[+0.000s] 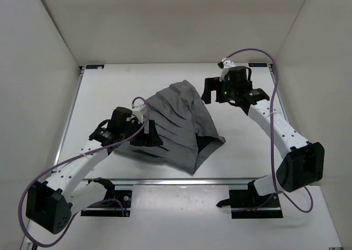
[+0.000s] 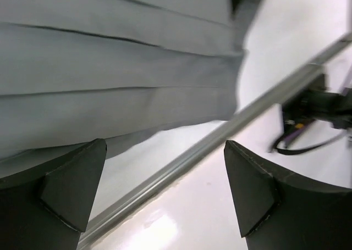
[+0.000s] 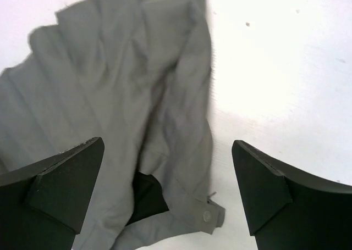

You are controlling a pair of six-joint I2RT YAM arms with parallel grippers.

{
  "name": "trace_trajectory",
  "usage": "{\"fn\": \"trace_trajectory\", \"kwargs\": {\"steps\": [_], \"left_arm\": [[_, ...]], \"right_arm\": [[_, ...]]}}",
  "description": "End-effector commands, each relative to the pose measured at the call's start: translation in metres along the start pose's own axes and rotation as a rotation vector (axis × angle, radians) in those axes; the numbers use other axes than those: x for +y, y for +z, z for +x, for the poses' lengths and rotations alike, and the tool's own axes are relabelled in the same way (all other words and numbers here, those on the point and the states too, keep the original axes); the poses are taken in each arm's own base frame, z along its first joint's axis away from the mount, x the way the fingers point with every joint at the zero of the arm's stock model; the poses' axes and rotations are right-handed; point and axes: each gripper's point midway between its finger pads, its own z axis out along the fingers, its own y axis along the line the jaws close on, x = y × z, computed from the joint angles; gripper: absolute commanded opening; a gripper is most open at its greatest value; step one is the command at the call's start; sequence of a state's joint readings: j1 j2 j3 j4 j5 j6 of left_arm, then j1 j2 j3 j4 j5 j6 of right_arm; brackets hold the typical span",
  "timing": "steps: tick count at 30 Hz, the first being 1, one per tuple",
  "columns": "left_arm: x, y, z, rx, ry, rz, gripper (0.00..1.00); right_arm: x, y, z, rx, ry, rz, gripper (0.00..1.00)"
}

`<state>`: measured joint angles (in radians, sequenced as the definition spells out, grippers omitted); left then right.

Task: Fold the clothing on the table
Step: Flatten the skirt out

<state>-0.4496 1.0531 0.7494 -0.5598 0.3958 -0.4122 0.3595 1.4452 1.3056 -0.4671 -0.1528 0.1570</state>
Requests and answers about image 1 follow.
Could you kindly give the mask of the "grey pleated skirt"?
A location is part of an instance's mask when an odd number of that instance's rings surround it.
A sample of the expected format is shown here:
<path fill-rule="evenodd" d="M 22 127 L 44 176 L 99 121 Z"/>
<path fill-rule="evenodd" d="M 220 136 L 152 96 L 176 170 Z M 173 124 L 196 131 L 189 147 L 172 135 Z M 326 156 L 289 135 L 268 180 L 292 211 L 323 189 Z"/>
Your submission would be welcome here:
<path fill-rule="evenodd" d="M 167 164 L 190 175 L 226 140 L 196 88 L 188 81 L 170 84 L 147 99 L 151 120 L 163 144 L 159 147 L 121 145 L 115 153 L 149 164 Z"/>

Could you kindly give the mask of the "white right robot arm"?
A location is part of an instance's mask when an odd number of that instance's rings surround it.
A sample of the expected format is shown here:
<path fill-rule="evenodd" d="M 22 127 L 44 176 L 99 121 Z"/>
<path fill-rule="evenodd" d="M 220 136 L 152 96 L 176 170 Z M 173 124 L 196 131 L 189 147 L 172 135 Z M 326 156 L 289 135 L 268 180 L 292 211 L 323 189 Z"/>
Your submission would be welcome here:
<path fill-rule="evenodd" d="M 246 199 L 260 206 L 268 196 L 287 194 L 318 182 L 323 177 L 325 149 L 319 142 L 312 143 L 300 135 L 273 107 L 273 99 L 261 88 L 254 88 L 252 70 L 246 66 L 223 68 L 220 77 L 205 79 L 201 96 L 211 103 L 211 93 L 216 92 L 216 102 L 239 107 L 270 138 L 271 149 L 278 149 L 282 162 L 279 167 L 271 162 L 271 174 L 248 184 Z"/>

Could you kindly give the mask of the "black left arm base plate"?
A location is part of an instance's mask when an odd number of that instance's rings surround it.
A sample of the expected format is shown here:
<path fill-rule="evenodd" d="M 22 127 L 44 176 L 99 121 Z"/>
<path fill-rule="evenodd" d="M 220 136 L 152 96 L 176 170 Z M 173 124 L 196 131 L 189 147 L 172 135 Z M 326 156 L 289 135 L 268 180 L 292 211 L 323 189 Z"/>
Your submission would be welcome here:
<path fill-rule="evenodd" d="M 94 204 L 80 212 L 80 216 L 85 217 L 120 217 L 128 218 L 131 215 L 133 189 L 131 186 L 117 186 L 113 198 L 120 201 L 108 201 Z"/>

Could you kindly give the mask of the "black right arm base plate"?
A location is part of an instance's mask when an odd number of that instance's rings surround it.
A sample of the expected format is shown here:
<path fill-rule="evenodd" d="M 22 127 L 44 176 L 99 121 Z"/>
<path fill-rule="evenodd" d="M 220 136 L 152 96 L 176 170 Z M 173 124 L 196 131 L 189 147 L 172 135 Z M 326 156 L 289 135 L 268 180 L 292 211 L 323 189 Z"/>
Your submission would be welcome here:
<path fill-rule="evenodd" d="M 255 197 L 249 190 L 229 190 L 232 219 L 280 219 L 281 204 L 276 193 Z"/>

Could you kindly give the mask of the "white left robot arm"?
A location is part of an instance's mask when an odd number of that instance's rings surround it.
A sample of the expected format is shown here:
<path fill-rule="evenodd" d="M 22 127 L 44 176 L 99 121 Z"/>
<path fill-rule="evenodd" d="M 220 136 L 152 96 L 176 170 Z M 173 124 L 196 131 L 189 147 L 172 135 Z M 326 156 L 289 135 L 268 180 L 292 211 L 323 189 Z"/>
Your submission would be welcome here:
<path fill-rule="evenodd" d="M 131 109 L 117 107 L 110 119 L 101 122 L 80 150 L 78 159 L 59 167 L 44 182 L 35 181 L 27 194 L 26 216 L 52 234 L 60 233 L 70 218 L 100 202 L 109 205 L 115 191 L 111 181 L 102 177 L 80 183 L 94 167 L 123 143 L 137 147 L 162 145 L 155 122 L 149 120 L 146 104 Z"/>

